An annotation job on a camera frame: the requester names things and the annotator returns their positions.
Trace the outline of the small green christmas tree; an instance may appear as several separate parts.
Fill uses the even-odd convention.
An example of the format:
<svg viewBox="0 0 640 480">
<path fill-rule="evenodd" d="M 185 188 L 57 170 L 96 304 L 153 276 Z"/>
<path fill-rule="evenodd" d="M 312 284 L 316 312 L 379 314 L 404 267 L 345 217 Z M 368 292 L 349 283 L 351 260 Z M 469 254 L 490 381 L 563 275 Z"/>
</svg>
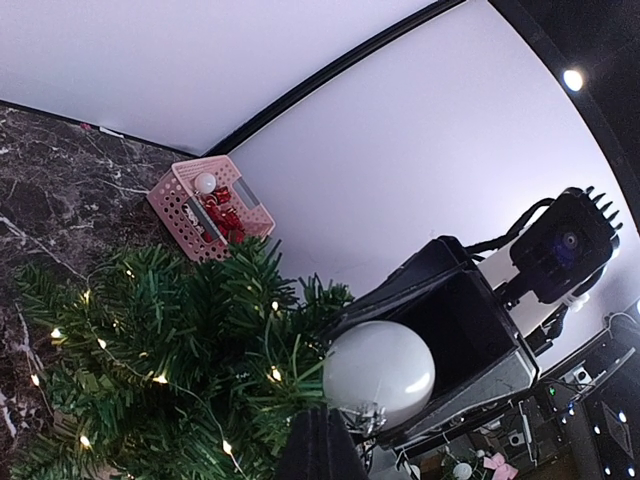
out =
<svg viewBox="0 0 640 480">
<path fill-rule="evenodd" d="M 15 479 L 272 479 L 292 422 L 325 397 L 322 331 L 353 299 L 290 280 L 265 240 L 195 263 L 126 249 L 86 282 L 36 266 L 20 309 L 53 333 L 42 375 L 59 420 L 31 440 Z"/>
</svg>

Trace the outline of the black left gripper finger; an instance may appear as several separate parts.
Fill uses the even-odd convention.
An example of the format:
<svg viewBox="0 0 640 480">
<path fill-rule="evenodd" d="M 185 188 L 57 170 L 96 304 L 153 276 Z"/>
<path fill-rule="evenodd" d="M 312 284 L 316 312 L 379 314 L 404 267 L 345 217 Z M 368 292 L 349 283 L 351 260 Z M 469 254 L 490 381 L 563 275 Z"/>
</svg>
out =
<svg viewBox="0 0 640 480">
<path fill-rule="evenodd" d="M 278 463 L 278 478 L 359 478 L 359 457 L 337 409 L 313 408 L 293 420 Z"/>
</svg>

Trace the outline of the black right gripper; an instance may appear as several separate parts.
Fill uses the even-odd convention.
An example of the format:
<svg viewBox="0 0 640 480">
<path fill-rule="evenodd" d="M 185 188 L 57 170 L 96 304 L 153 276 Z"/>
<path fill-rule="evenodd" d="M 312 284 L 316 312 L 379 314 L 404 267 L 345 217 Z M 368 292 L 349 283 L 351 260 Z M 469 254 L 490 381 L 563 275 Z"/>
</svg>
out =
<svg viewBox="0 0 640 480">
<path fill-rule="evenodd" d="M 347 330 L 391 321 L 415 331 L 435 362 L 436 380 L 425 407 L 390 430 L 362 427 L 384 449 L 412 454 L 435 448 L 499 415 L 535 383 L 539 368 L 499 298 L 460 242 L 441 236 L 396 269 L 381 285 L 342 308 L 323 333 L 329 348 Z"/>
</svg>

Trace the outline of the white ball ornament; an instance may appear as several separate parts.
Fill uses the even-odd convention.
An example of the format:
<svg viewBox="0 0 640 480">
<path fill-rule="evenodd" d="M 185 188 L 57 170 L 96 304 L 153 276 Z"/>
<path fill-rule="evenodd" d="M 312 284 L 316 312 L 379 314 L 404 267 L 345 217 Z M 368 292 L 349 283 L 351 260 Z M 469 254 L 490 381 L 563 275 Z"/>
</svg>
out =
<svg viewBox="0 0 640 480">
<path fill-rule="evenodd" d="M 193 186 L 195 195 L 208 195 L 215 191 L 217 179 L 210 172 L 202 172 L 195 177 Z"/>
<path fill-rule="evenodd" d="M 391 321 L 369 321 L 340 335 L 328 350 L 323 391 L 338 408 L 378 407 L 383 431 L 417 415 L 434 390 L 436 368 L 425 341 Z"/>
</svg>

